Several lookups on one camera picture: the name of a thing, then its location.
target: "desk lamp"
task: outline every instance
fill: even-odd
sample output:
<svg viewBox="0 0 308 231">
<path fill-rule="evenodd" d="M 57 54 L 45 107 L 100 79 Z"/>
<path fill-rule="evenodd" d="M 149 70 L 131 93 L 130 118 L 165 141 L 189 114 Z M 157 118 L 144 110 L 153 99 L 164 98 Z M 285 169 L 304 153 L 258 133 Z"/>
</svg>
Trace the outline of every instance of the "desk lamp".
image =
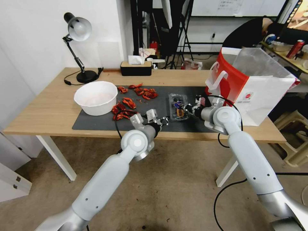
<svg viewBox="0 0 308 231">
<path fill-rule="evenodd" d="M 92 32 L 92 26 L 91 23 L 80 17 L 75 17 L 72 13 L 65 13 L 64 14 L 64 20 L 67 22 L 68 26 L 68 35 L 63 37 L 63 40 L 65 41 L 66 45 L 68 46 L 70 52 L 74 56 L 74 59 L 78 66 L 81 69 L 81 72 L 77 75 L 77 81 L 80 83 L 89 83 L 96 79 L 98 79 L 98 74 L 94 71 L 85 71 L 84 65 L 81 62 L 81 60 L 76 57 L 74 54 L 72 48 L 70 47 L 70 41 L 75 40 L 78 42 L 84 41 L 88 39 Z"/>
</svg>

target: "silver robot arm segment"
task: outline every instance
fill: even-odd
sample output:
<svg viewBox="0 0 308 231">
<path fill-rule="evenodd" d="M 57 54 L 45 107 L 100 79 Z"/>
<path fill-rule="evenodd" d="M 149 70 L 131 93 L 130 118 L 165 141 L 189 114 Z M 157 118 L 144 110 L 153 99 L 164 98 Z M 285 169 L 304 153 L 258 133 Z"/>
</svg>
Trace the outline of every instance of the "silver robot arm segment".
<svg viewBox="0 0 308 231">
<path fill-rule="evenodd" d="M 277 176 L 254 139 L 239 128 L 241 117 L 234 107 L 222 106 L 215 98 L 212 107 L 187 105 L 185 109 L 204 121 L 204 125 L 216 132 L 229 135 L 228 143 L 247 180 L 260 202 L 273 215 L 292 218 L 272 224 L 274 230 L 308 231 L 308 208 L 293 200 L 283 190 Z"/>
<path fill-rule="evenodd" d="M 105 206 L 112 194 L 126 177 L 129 163 L 143 159 L 153 149 L 153 139 L 168 118 L 157 119 L 156 110 L 147 111 L 148 123 L 143 125 L 137 113 L 130 118 L 134 130 L 121 140 L 122 152 L 111 155 L 85 185 L 71 207 L 47 218 L 36 231 L 82 231 L 88 222 Z"/>
</svg>

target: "tissue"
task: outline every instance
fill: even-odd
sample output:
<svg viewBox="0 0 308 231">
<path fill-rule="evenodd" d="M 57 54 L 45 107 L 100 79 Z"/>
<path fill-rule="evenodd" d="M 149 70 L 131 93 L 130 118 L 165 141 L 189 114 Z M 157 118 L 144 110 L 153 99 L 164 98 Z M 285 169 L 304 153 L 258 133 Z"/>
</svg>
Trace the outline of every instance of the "tissue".
<svg viewBox="0 0 308 231">
<path fill-rule="evenodd" d="M 128 56 L 128 63 L 132 64 L 144 64 L 144 57 L 141 56 Z"/>
</svg>

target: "table leg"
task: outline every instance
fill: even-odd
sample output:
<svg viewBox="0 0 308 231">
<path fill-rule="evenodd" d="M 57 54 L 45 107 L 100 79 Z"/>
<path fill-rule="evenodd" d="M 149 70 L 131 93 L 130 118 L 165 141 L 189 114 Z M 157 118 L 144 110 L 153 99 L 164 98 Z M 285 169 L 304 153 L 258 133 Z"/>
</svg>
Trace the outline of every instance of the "table leg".
<svg viewBox="0 0 308 231">
<path fill-rule="evenodd" d="M 232 172 L 236 169 L 237 166 L 238 162 L 235 156 L 232 155 L 232 158 L 229 160 L 224 170 L 222 170 L 222 172 L 220 173 L 219 177 L 216 180 L 217 187 L 223 186 L 223 184 L 226 182 L 226 180 L 229 178 L 229 176 L 232 174 Z"/>
<path fill-rule="evenodd" d="M 44 145 L 44 147 L 47 149 L 49 154 L 52 156 L 52 158 L 57 162 L 57 164 L 62 168 L 62 170 L 65 172 L 65 174 L 68 176 L 70 180 L 76 179 L 76 173 L 70 166 L 70 164 L 67 162 L 61 151 L 58 149 L 56 144 L 53 142 L 50 136 L 36 136 L 41 143 Z"/>
</svg>

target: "wooden table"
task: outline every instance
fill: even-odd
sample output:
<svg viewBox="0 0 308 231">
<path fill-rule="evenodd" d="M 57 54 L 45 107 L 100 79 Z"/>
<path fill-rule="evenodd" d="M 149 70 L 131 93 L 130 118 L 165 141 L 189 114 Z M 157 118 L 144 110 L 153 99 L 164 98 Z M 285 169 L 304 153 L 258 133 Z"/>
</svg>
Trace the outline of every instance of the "wooden table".
<svg viewBox="0 0 308 231">
<path fill-rule="evenodd" d="M 267 43 L 265 43 L 264 41 L 262 41 L 261 44 L 262 44 L 263 48 L 266 48 L 270 52 L 277 55 L 279 58 L 285 60 L 286 62 L 291 64 L 291 66 L 295 67 L 296 69 L 298 69 L 299 71 L 301 71 L 303 73 L 308 74 L 308 70 L 306 70 L 303 67 L 301 59 L 299 59 L 299 58 L 298 59 L 289 59 L 289 58 L 287 58 L 287 54 L 289 53 L 288 51 L 283 51 L 283 52 L 274 51 L 274 49 L 272 47 L 269 47 L 269 45 Z"/>
<path fill-rule="evenodd" d="M 74 102 L 74 93 L 81 86 L 64 84 L 63 78 L 78 68 L 65 68 L 63 71 L 15 118 L 4 130 L 6 134 L 36 135 L 71 180 L 75 180 L 76 173 L 69 165 L 63 154 L 50 136 L 80 136 L 119 138 L 116 131 L 73 130 L 72 126 L 80 113 L 80 107 Z M 152 70 L 151 76 L 122 76 L 119 71 L 102 72 L 98 81 L 104 80 L 115 85 L 131 85 L 143 83 L 150 86 L 205 86 L 209 71 L 190 70 Z M 67 78 L 76 82 L 76 74 Z M 258 127 L 246 126 L 248 132 L 256 142 L 284 143 L 286 140 L 266 118 Z M 200 140 L 217 141 L 216 133 L 187 133 L 160 132 L 156 139 L 164 140 Z M 236 168 L 237 161 L 233 157 L 217 179 L 221 186 Z"/>
</svg>

